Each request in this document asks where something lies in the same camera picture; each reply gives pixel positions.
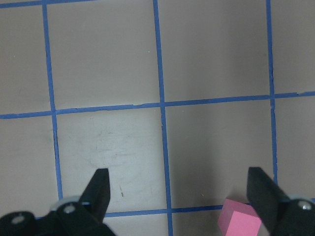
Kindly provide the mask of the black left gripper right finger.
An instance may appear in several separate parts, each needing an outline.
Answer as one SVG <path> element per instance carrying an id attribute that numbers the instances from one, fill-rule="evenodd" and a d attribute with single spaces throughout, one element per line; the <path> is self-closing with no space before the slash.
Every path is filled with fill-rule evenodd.
<path id="1" fill-rule="evenodd" d="M 313 236 L 315 204 L 304 197 L 291 197 L 260 167 L 250 167 L 247 198 L 271 236 Z"/>

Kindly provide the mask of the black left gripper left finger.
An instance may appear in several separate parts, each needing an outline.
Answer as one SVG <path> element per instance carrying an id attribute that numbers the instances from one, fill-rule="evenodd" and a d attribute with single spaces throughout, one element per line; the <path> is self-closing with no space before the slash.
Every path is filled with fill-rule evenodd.
<path id="1" fill-rule="evenodd" d="M 57 202 L 49 213 L 36 218 L 29 211 L 1 217 L 2 236 L 113 236 L 103 223 L 110 202 L 108 169 L 97 169 L 79 197 Z"/>

